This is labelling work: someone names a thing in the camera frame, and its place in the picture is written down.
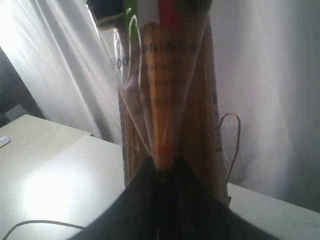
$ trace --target wire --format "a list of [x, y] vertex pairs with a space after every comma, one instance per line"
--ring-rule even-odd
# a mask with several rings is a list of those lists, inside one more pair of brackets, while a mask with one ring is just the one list
[[83, 226], [78, 226], [78, 225], [74, 225], [74, 224], [70, 224], [70, 223], [65, 223], [65, 222], [61, 222], [61, 221], [50, 221], [50, 220], [29, 220], [29, 221], [22, 221], [19, 222], [18, 224], [14, 225], [9, 231], [8, 233], [4, 236], [4, 238], [2, 240], [7, 240], [9, 235], [18, 227], [23, 226], [23, 225], [27, 225], [27, 224], [53, 224], [53, 225], [60, 225], [60, 226], [65, 226], [65, 227], [70, 227], [70, 228], [75, 228], [75, 229], [85, 229], [85, 227]]
[[236, 119], [237, 119], [237, 121], [238, 121], [238, 133], [237, 133], [237, 137], [236, 137], [235, 153], [234, 153], [234, 156], [233, 156], [231, 165], [230, 165], [229, 170], [228, 170], [227, 175], [226, 175], [226, 182], [228, 183], [228, 182], [229, 182], [230, 175], [231, 175], [231, 171], [232, 171], [232, 169], [234, 168], [234, 164], [235, 164], [236, 158], [237, 158], [238, 153], [239, 153], [240, 134], [241, 134], [241, 120], [240, 120], [240, 117], [239, 117], [236, 113], [234, 113], [234, 112], [227, 113], [227, 114], [225, 114], [225, 115], [221, 118], [221, 120], [220, 120], [220, 127], [222, 126], [222, 123], [224, 122], [224, 120], [225, 120], [225, 118], [226, 118], [227, 116], [234, 116], [234, 117], [236, 117]]

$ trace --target black object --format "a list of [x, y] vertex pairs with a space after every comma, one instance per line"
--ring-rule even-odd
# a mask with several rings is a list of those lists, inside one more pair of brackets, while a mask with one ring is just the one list
[[214, 199], [177, 158], [172, 172], [147, 159], [118, 200], [70, 240], [272, 240]]

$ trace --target black cable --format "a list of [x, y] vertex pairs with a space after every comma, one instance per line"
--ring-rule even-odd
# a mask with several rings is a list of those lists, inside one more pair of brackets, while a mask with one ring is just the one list
[[29, 221], [22, 221], [19, 222], [18, 224], [14, 225], [9, 231], [8, 233], [4, 236], [4, 238], [2, 240], [7, 240], [9, 235], [17, 228], [23, 225], [27, 225], [27, 224], [53, 224], [53, 225], [60, 225], [60, 226], [65, 226], [65, 227], [70, 227], [70, 228], [75, 228], [75, 229], [85, 229], [85, 227], [83, 226], [78, 226], [78, 225], [74, 225], [74, 224], [70, 224], [70, 223], [65, 223], [65, 222], [61, 222], [61, 221], [51, 221], [51, 220], [29, 220]]

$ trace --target plastic bag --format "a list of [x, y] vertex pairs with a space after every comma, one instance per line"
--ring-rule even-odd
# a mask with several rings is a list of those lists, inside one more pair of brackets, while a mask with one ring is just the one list
[[88, 2], [110, 62], [106, 68], [158, 170], [172, 166], [211, 3]]

